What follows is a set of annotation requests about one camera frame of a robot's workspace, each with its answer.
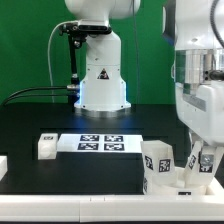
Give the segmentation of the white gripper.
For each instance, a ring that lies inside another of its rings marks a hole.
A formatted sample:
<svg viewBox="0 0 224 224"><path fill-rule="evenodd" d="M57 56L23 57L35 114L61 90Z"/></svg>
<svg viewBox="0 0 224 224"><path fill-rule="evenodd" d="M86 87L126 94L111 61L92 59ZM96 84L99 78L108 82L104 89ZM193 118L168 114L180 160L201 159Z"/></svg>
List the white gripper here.
<svg viewBox="0 0 224 224"><path fill-rule="evenodd" d="M185 94L176 83L175 97L179 119L193 131L189 132L191 154L199 154L200 165L212 166L214 147L224 146L224 82L200 85L195 95ZM203 140L210 146L202 147Z"/></svg>

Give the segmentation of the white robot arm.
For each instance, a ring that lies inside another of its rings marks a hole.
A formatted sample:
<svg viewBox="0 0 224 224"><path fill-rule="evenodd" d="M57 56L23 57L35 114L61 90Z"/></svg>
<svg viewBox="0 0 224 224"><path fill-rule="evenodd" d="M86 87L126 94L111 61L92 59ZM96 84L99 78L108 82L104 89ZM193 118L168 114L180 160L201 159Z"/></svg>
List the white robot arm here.
<svg viewBox="0 0 224 224"><path fill-rule="evenodd" d="M76 16L72 31L87 42L86 75L75 107L85 112L128 108L120 75L121 41L109 20L134 14L141 0L65 0ZM199 142L193 155L204 167L224 151L224 0L168 0L163 35L175 46L176 109Z"/></svg>

